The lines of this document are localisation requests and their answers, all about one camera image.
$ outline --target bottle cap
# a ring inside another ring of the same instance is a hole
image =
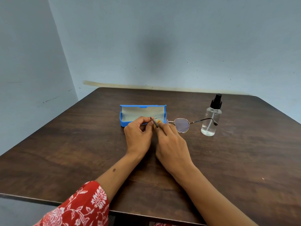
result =
[[[213,109],[220,109],[222,106],[221,97],[222,97],[222,95],[220,93],[218,93],[215,96],[215,99],[212,100],[210,107]]]

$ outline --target clear plastic bottle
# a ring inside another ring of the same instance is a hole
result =
[[[217,94],[215,96],[215,99],[212,100],[211,105],[207,109],[206,114],[205,114],[205,118],[212,118],[212,119],[214,119],[214,121],[216,123],[219,122],[219,118],[220,118],[221,113],[222,113],[222,111],[220,110],[220,108],[222,106],[221,97],[222,97],[221,94]],[[216,126],[213,125],[212,119],[208,119],[208,120],[203,121],[201,132],[205,136],[211,137],[215,134]]]

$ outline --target metal eyeglass frame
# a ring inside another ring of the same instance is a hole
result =
[[[157,124],[157,122],[155,121],[155,119],[154,119],[154,120],[152,119],[152,121],[154,122],[154,124],[155,124],[156,127],[158,128],[159,125]],[[177,119],[175,119],[174,121],[169,121],[168,119],[166,119],[166,120],[168,121],[169,124],[173,124],[173,125],[175,126],[175,121],[176,121]],[[208,120],[208,119],[212,119],[212,118],[205,118],[205,119],[201,119],[201,120],[199,120],[199,121],[194,121],[194,122],[189,122],[189,121],[187,120],[189,126],[188,126],[188,129],[187,129],[186,132],[188,132],[189,127],[190,127],[190,124],[197,123],[197,122],[204,121],[204,120]],[[213,124],[214,124],[215,126],[218,125],[218,124],[215,122],[214,119],[212,119],[212,121],[213,121]]]

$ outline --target left hand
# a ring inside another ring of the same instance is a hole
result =
[[[150,117],[137,118],[124,128],[124,133],[128,146],[127,154],[134,154],[143,158],[151,145],[151,137],[153,135]]]

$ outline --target dark brown tabletop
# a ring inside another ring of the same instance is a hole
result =
[[[119,105],[167,105],[167,118],[204,117],[215,94],[98,88],[0,156],[0,193],[64,202],[126,152]],[[215,136],[182,134],[194,164],[259,225],[301,224],[301,125],[255,96],[223,95]],[[113,212],[204,223],[155,157],[156,136],[113,199]]]

